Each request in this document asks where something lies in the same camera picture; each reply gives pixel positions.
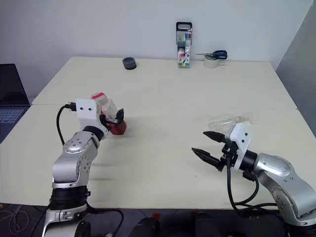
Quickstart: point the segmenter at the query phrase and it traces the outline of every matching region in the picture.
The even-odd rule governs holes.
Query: laptop keyboard
[[[0,123],[15,123],[24,110],[0,110]]]

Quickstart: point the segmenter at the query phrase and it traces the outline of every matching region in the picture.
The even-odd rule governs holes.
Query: table
[[[288,159],[316,189],[310,152],[316,139],[269,63],[226,62],[209,70],[193,61],[186,70],[172,60],[136,61],[132,71],[116,58],[68,61],[0,145],[0,202],[48,204],[52,166],[62,152],[57,112],[98,91],[124,108],[127,130],[102,141],[91,166],[88,200],[95,207],[231,209],[226,172],[191,151],[221,155],[223,145],[202,132],[209,118],[223,113],[252,112],[249,149]],[[65,139],[79,130],[75,112],[64,111],[60,123]],[[253,192],[241,173],[232,178],[235,200]],[[261,187],[253,203],[270,201]]]
[[[222,62],[213,70],[202,61],[189,69],[175,60],[136,59],[126,70],[121,58],[72,57],[33,104],[65,104],[103,91],[116,104],[142,112],[205,108],[296,109],[269,62]]]
[[[48,204],[52,165],[62,152],[55,127],[59,107],[32,105],[1,144],[1,202]],[[195,108],[170,117],[126,114],[126,133],[109,135],[101,142],[88,183],[90,204],[121,208],[231,208],[226,172],[218,172],[191,151],[191,147],[197,147],[217,157],[221,154],[222,145],[202,132],[207,130],[207,118],[225,111]],[[310,148],[316,146],[316,140],[300,113],[276,109],[252,112],[258,120],[250,126],[249,149],[287,158],[315,189],[316,160]],[[65,139],[79,130],[75,112],[62,114],[61,130]],[[254,189],[254,184],[243,179],[241,173],[233,174],[232,186],[236,200],[246,198]],[[269,201],[273,201],[271,195],[261,187],[254,203]]]

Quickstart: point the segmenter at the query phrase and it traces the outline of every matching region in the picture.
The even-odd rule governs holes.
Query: laptop screen
[[[0,105],[30,105],[14,64],[0,64]]]

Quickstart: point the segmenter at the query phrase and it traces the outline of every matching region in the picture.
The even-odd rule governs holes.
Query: silver robotic arm
[[[247,150],[250,135],[246,126],[238,123],[227,135],[204,132],[217,142],[225,143],[223,156],[217,159],[201,149],[192,148],[204,162],[219,171],[231,160],[234,170],[243,170],[243,176],[257,179],[272,194],[281,217],[292,229],[291,236],[316,236],[316,193],[302,180],[286,159],[268,154],[256,154]]]
[[[90,224],[82,218],[87,212],[86,199],[92,161],[97,156],[100,141],[109,133],[108,124],[120,124],[118,119],[108,120],[101,106],[93,99],[77,99],[76,109],[82,131],[63,145],[63,152],[53,166],[52,195],[42,237],[89,237]]]

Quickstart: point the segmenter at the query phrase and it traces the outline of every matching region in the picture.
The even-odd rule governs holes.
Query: floor
[[[30,237],[32,228],[35,222],[41,216],[41,212],[36,210],[32,206],[24,205],[20,211],[25,211],[29,216],[29,223],[27,227],[19,234],[14,235],[10,233],[14,231],[14,218],[4,219],[8,212],[1,212],[1,210],[9,210],[15,212],[18,205],[6,204],[4,207],[0,207],[0,236],[1,237]],[[155,216],[159,218],[162,236],[168,237],[190,237],[192,232],[192,219],[193,216],[199,210],[175,210],[175,209],[122,209],[124,213],[124,222],[117,234],[117,237],[127,237],[133,227],[144,217]],[[205,210],[216,223],[221,227],[224,236],[229,233],[239,233],[234,235],[236,237],[281,237],[283,236],[283,228],[280,221],[272,216],[251,216],[247,218],[239,217],[232,210]],[[88,214],[85,220],[88,220],[92,225],[92,236],[100,236],[106,233],[112,233],[117,224],[119,223],[120,216],[118,213],[106,213],[93,215]],[[19,213],[16,216],[16,224],[20,228],[24,228],[27,223],[27,216],[25,213]],[[44,225],[44,218],[37,226],[33,237],[40,237],[42,228]]]

